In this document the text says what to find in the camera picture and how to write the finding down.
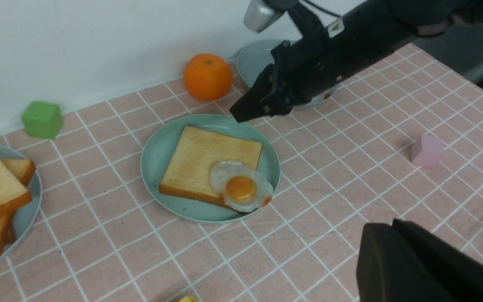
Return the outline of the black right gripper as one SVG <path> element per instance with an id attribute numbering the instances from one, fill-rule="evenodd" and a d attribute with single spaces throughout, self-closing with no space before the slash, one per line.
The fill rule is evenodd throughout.
<path id="1" fill-rule="evenodd" d="M 454 0 L 366 0 L 338 19 L 343 30 L 332 36 L 332 27 L 298 0 L 267 4 L 288 13 L 301 40 L 272 50 L 273 70 L 263 70 L 229 109 L 239 123 L 288 115 L 415 37 L 440 33 L 456 9 Z"/>

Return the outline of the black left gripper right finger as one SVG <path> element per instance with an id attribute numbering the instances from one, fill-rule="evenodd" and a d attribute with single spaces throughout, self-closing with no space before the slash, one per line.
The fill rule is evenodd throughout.
<path id="1" fill-rule="evenodd" d="M 408 243 L 437 283 L 459 302 L 483 302 L 483 265 L 412 221 L 392 227 Z"/>

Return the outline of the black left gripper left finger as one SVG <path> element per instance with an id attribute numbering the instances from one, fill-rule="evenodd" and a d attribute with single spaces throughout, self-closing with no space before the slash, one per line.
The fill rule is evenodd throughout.
<path id="1" fill-rule="evenodd" d="M 367 223 L 356 283 L 361 302 L 462 302 L 444 257 L 455 249 L 412 222 Z"/>

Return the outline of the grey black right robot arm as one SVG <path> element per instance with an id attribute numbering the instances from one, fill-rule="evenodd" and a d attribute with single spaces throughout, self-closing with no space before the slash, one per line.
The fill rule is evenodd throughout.
<path id="1" fill-rule="evenodd" d="M 254 33 L 287 14 L 301 33 L 271 50 L 255 83 L 232 107 L 237 122 L 287 115 L 293 108 L 388 57 L 417 38 L 442 35 L 452 25 L 483 23 L 483 0 L 366 0 L 324 25 L 309 0 L 252 0 L 243 23 Z"/>

